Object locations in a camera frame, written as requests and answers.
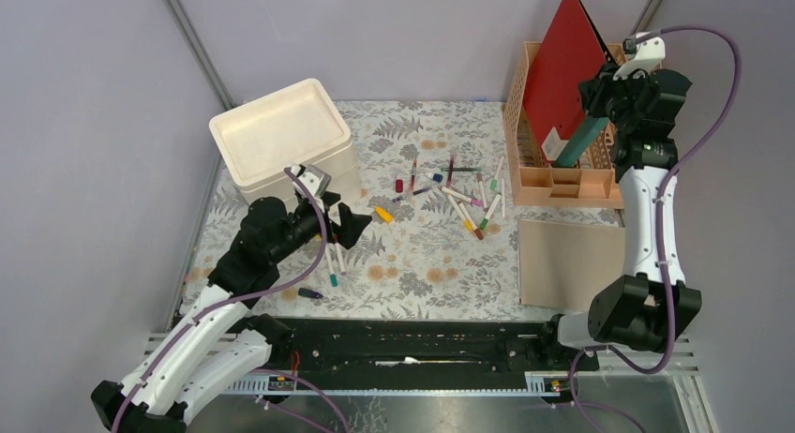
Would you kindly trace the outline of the teal file folder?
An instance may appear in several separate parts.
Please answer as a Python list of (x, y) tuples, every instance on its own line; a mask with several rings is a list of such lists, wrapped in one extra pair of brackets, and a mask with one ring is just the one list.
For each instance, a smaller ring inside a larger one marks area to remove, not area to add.
[(607, 127), (609, 120), (606, 117), (594, 118), (586, 116), (576, 129), (572, 138), (559, 153), (552, 163), (556, 168), (573, 168), (577, 165), (580, 156), (598, 138)]

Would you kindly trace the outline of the pink clear pen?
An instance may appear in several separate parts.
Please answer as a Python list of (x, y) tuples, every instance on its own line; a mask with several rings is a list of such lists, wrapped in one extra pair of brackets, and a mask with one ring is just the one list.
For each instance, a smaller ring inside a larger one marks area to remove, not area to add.
[(446, 171), (445, 187), (447, 187), (447, 188), (451, 188), (451, 186), (452, 186), (453, 173), (454, 173), (454, 168), (455, 168), (455, 159), (456, 159), (456, 154), (455, 153), (451, 153), (451, 156), (450, 156), (449, 162), (448, 162), (448, 166), (446, 168), (447, 171)]

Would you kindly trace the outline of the dark red capped white marker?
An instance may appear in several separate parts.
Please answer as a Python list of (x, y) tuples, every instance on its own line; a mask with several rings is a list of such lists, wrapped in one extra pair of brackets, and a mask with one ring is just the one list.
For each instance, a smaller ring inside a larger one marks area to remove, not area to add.
[(474, 222), (472, 216), (470, 215), (470, 213), (468, 212), (468, 210), (466, 208), (466, 204), (464, 202), (460, 202), (458, 204), (458, 206), (459, 206), (461, 212), (463, 213), (463, 215), (465, 217), (465, 220), (468, 222), (468, 225), (471, 227), (473, 234), (479, 240), (483, 240), (484, 239), (484, 234), (482, 233), (482, 231), (479, 229), (479, 227)]

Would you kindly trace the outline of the green clear pen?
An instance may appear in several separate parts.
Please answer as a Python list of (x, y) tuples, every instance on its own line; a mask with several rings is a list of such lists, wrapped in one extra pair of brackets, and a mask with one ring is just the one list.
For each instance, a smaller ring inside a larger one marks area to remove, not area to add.
[(441, 172), (480, 172), (481, 168), (479, 167), (442, 167), (440, 168)]

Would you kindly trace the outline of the beige file folder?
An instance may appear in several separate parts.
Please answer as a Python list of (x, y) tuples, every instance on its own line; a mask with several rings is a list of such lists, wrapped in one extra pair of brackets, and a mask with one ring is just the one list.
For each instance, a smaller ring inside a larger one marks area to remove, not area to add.
[(517, 223), (519, 302), (582, 312), (623, 270), (621, 227), (521, 219)]

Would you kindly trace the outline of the floral desk mat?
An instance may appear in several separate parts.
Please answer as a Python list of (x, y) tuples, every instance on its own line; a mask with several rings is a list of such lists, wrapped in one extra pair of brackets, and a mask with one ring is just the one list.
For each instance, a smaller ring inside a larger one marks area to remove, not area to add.
[[(356, 213), (372, 216), (357, 245), (344, 253), (347, 275), (334, 263), (333, 288), (327, 264), (302, 286), (323, 295), (299, 297), (283, 287), (263, 297), (254, 314), (294, 317), (534, 321), (550, 311), (519, 302), (518, 221), (619, 226), (612, 209), (577, 209), (506, 204), (489, 221), (484, 239), (467, 231), (440, 190), (390, 202), (407, 192), (413, 158), (414, 190), (428, 187), (428, 174), (449, 162), (476, 166), (492, 175), (505, 157), (503, 106), (499, 102), (340, 101), (358, 156), (362, 198)], [(404, 191), (396, 193), (401, 179)], [(394, 221), (374, 211), (381, 206)]]

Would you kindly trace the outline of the red file folder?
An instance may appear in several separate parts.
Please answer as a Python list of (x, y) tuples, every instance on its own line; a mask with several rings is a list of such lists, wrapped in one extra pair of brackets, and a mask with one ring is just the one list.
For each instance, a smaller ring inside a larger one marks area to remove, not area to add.
[(615, 60), (581, 0), (562, 0), (533, 58), (523, 108), (542, 159), (552, 164), (587, 116), (579, 85)]

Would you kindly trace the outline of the yellow ink bottle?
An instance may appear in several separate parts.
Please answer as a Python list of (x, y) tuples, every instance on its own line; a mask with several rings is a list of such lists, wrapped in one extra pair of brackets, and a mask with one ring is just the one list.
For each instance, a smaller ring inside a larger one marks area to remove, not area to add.
[(375, 206), (374, 211), (376, 214), (386, 223), (391, 223), (394, 221), (394, 217), (381, 206)]

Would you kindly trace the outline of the yellow capped white marker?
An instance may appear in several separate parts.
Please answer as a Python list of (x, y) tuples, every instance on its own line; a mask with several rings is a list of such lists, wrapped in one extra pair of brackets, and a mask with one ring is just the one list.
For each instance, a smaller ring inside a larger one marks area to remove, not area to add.
[(464, 224), (465, 228), (466, 228), (468, 231), (473, 231), (473, 224), (472, 224), (472, 223), (471, 223), (471, 221), (470, 221), (470, 220), (469, 220), (469, 219), (466, 217), (466, 215), (463, 213), (463, 211), (462, 211), (462, 209), (460, 208), (460, 206), (459, 206), (459, 204), (458, 204), (457, 200), (456, 200), (456, 199), (455, 199), (455, 198), (454, 198), (452, 195), (450, 195), (450, 194), (447, 194), (447, 195), (446, 195), (446, 197), (447, 197), (447, 199), (448, 199), (448, 200), (451, 202), (451, 204), (453, 205), (455, 212), (457, 213), (457, 215), (458, 215), (458, 217), (460, 218), (460, 220), (463, 222), (463, 224)]

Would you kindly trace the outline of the purple capped white marker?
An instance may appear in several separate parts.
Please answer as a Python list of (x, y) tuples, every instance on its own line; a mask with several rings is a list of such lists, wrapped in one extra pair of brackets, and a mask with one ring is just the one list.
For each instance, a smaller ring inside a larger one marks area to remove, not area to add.
[(345, 264), (344, 256), (343, 256), (343, 248), (339, 242), (334, 243), (335, 252), (337, 256), (337, 263), (339, 266), (339, 271), (343, 276), (347, 275), (347, 267)]

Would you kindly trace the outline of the light green capped marker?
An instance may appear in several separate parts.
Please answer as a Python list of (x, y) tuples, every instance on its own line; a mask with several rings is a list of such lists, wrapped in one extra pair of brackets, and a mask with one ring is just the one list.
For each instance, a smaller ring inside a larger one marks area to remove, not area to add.
[(500, 157), (498, 165), (496, 166), (496, 170), (493, 174), (493, 177), (489, 185), (489, 188), (493, 193), (496, 193), (498, 191), (498, 185), (501, 180), (501, 171), (503, 169), (503, 163), (504, 163), (504, 157)]

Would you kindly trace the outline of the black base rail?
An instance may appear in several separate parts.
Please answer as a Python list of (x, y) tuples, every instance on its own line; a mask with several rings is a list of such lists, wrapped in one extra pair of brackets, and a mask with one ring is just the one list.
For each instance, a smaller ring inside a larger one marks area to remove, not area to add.
[(481, 372), (564, 371), (576, 350), (557, 321), (276, 317), (272, 368), (297, 372), (436, 366)]

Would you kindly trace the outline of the orange clear pen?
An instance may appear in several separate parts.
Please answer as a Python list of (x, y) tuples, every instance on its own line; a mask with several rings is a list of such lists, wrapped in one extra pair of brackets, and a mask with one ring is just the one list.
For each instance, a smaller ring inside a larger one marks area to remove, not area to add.
[(412, 160), (412, 167), (410, 172), (410, 179), (409, 179), (409, 187), (407, 189), (406, 197), (407, 199), (411, 199), (413, 197), (414, 187), (415, 187), (415, 179), (416, 179), (416, 172), (417, 172), (417, 157), (414, 157)]

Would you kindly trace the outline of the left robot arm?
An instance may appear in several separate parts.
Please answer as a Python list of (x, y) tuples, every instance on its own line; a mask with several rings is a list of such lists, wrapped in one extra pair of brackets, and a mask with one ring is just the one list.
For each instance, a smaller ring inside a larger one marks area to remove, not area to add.
[(111, 432), (184, 432), (217, 396), (260, 366), (290, 359), (290, 330), (269, 315), (255, 316), (222, 351), (208, 352), (265, 295), (275, 292), (278, 265), (311, 239), (349, 249), (371, 223), (336, 193), (302, 198), (293, 212), (277, 198), (253, 202), (230, 249), (218, 260), (192, 308), (167, 338), (120, 382), (102, 381), (91, 394)]

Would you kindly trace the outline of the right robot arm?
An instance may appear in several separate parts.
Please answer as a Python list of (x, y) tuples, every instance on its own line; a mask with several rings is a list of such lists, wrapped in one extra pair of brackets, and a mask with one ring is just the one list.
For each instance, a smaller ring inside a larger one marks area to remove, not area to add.
[(615, 77), (604, 67), (578, 86), (583, 110), (616, 129), (610, 159), (622, 193), (625, 251), (621, 275), (586, 312), (560, 316), (557, 333), (542, 338), (543, 365), (560, 369), (575, 348), (623, 345), (667, 353), (702, 306), (679, 263), (673, 216), (678, 149), (670, 137), (691, 81), (670, 69)]

